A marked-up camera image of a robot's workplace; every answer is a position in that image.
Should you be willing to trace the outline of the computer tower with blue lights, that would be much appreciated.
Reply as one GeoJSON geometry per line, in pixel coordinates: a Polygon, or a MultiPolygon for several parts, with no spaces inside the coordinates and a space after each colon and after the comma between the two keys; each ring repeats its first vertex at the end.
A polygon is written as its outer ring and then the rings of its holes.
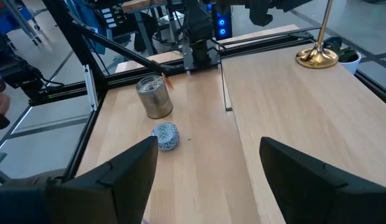
{"type": "Polygon", "coordinates": [[[232,14],[231,7],[227,6],[222,13],[219,13],[216,4],[208,4],[207,10],[212,17],[214,37],[216,40],[223,40],[232,37],[232,14]]]}

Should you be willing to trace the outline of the tall silver candle tin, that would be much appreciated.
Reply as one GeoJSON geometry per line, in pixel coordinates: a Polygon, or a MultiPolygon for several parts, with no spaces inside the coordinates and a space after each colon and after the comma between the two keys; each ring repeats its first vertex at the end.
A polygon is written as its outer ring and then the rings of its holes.
{"type": "Polygon", "coordinates": [[[163,77],[144,77],[137,83],[136,91],[149,118],[160,119],[172,111],[173,104],[163,77]]]}

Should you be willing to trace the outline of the small wooden desk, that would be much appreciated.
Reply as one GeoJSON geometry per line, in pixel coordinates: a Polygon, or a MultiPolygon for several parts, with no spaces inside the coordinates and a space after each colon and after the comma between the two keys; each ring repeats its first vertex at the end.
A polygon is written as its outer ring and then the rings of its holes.
{"type": "Polygon", "coordinates": [[[180,3],[180,0],[130,0],[122,4],[122,9],[125,13],[134,15],[139,27],[139,33],[143,38],[143,42],[149,55],[155,55],[157,52],[153,47],[152,36],[148,34],[148,30],[144,24],[144,19],[141,16],[141,13],[144,11],[150,11],[157,7],[160,7],[159,11],[162,12],[162,7],[164,6],[169,18],[168,24],[172,37],[171,40],[173,42],[177,42],[178,35],[176,34],[176,30],[178,15],[172,8],[172,5],[176,3],[180,3]]]}

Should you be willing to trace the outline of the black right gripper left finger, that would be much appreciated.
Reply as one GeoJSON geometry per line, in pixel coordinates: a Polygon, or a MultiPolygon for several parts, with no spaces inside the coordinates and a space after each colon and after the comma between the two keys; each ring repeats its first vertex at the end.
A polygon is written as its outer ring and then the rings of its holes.
{"type": "Polygon", "coordinates": [[[54,224],[141,224],[153,185],[158,139],[149,136],[60,185],[45,200],[54,224]]]}

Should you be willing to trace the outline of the person's hand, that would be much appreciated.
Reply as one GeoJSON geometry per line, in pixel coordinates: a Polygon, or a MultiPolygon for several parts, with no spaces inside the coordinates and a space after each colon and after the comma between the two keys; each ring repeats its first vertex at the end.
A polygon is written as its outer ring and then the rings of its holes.
{"type": "Polygon", "coordinates": [[[5,115],[10,107],[10,97],[5,93],[0,93],[0,115],[5,115]]]}

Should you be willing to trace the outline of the blue storage bin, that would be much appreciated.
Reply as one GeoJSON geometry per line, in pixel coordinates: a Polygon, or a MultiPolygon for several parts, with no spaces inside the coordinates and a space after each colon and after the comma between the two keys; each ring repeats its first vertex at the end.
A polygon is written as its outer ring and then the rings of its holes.
{"type": "MultiPolygon", "coordinates": [[[[33,18],[32,14],[25,7],[25,5],[17,6],[19,12],[22,14],[25,20],[29,21],[33,18]]],[[[20,29],[19,23],[14,16],[10,13],[7,7],[0,2],[0,31],[2,34],[6,34],[11,30],[20,29]]]]}

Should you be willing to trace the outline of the person's leg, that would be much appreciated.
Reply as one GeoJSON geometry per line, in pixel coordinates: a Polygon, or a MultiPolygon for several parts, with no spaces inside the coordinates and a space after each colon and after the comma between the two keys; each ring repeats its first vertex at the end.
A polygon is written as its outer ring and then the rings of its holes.
{"type": "Polygon", "coordinates": [[[9,179],[0,185],[0,190],[45,189],[59,185],[63,181],[65,169],[56,169],[21,179],[9,179]]]}

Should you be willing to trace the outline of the blue floral candle tin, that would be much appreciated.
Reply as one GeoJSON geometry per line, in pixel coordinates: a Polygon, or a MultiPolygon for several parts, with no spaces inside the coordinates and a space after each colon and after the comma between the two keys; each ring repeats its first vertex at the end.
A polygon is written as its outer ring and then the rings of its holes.
{"type": "Polygon", "coordinates": [[[179,144],[179,130],[175,124],[170,122],[156,125],[151,135],[158,138],[158,148],[160,151],[171,151],[179,144]]]}

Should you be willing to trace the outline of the white pot with green plant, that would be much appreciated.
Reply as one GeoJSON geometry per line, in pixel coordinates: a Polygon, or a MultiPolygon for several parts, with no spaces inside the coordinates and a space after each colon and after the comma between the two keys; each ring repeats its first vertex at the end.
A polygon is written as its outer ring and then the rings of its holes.
{"type": "Polygon", "coordinates": [[[352,47],[343,47],[340,37],[330,37],[323,42],[324,48],[335,52],[339,56],[338,62],[354,75],[362,58],[361,54],[352,47]]]}

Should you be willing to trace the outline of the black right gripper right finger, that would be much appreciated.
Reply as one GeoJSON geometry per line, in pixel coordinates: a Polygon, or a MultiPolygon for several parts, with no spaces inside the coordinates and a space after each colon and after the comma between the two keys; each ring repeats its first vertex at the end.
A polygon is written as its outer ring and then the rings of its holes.
{"type": "Polygon", "coordinates": [[[386,187],[269,137],[259,155],[286,224],[386,224],[386,187]]]}

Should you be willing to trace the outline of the gold candlestick holder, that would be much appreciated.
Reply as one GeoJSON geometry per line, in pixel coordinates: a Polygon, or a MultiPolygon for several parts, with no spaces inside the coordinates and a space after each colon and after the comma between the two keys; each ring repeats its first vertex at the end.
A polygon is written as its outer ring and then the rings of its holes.
{"type": "Polygon", "coordinates": [[[324,48],[324,35],[326,33],[333,0],[327,0],[327,6],[322,20],[318,39],[311,49],[301,50],[296,54],[296,62],[306,68],[323,69],[334,66],[339,56],[334,51],[324,48]]]}

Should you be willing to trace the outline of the silver frame bracket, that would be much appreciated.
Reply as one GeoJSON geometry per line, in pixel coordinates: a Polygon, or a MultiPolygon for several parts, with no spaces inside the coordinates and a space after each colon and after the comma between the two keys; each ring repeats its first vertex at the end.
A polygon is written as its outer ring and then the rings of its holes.
{"type": "Polygon", "coordinates": [[[87,95],[90,104],[91,111],[96,111],[98,108],[98,98],[97,91],[95,87],[95,82],[92,75],[92,70],[89,65],[83,66],[83,72],[85,77],[85,84],[87,88],[87,95]]]}

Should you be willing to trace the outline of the wooden shelf with black legs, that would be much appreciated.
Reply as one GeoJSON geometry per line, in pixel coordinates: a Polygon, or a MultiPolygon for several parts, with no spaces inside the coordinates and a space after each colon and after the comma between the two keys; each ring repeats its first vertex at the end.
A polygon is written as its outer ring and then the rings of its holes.
{"type": "Polygon", "coordinates": [[[386,187],[386,103],[341,65],[298,65],[297,52],[222,62],[260,224],[284,222],[259,157],[263,136],[386,187]]]}

